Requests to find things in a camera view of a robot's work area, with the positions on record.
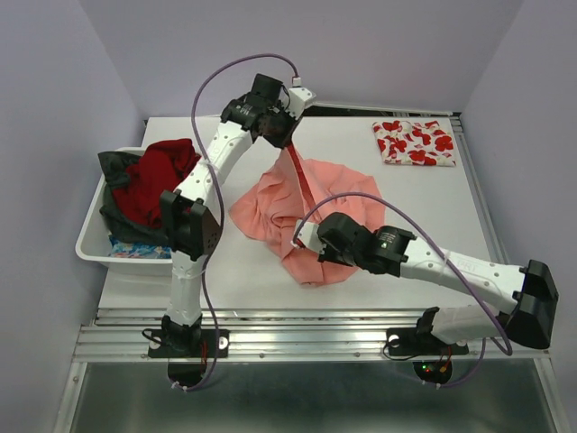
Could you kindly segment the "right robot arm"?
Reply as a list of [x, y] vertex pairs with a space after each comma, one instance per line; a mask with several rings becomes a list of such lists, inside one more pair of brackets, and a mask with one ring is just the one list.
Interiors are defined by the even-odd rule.
[[537, 350], [551, 345], [559, 294], [545, 263], [486, 262], [433, 247], [395, 226], [370, 230], [338, 212], [320, 224], [308, 223], [299, 238], [320, 262], [429, 282], [473, 297], [469, 306], [432, 307], [413, 327], [389, 329], [395, 356], [434, 355], [457, 343], [498, 336]]

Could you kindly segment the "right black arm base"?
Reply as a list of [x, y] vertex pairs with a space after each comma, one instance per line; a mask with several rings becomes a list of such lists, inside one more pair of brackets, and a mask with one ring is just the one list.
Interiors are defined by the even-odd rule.
[[448, 344], [430, 333], [418, 334], [413, 327], [393, 327], [386, 331], [384, 353], [392, 357], [467, 355], [467, 345]]

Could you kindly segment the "red poppy print skirt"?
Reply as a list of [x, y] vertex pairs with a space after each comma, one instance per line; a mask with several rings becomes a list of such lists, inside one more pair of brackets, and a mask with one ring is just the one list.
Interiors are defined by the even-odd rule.
[[448, 127], [439, 121], [412, 121], [395, 118], [375, 122], [375, 142], [384, 164], [454, 167], [455, 144]]

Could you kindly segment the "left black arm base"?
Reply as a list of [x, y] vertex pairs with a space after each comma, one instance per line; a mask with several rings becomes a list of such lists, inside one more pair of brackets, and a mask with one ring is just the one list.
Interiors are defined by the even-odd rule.
[[229, 351], [230, 331], [201, 328], [191, 338], [168, 336], [162, 329], [145, 328], [142, 336], [148, 341], [148, 356], [152, 359], [226, 358]]

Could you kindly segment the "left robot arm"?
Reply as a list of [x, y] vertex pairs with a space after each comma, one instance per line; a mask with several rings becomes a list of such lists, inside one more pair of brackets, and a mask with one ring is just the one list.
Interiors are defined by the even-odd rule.
[[211, 211], [222, 206], [221, 187], [234, 165], [262, 137], [282, 149], [316, 95], [293, 78], [290, 88], [256, 75], [246, 94], [224, 108], [210, 144], [195, 168], [172, 191], [160, 196], [163, 230], [171, 249], [169, 306], [157, 342], [178, 355], [202, 346], [200, 297], [206, 259], [214, 252], [223, 223]]

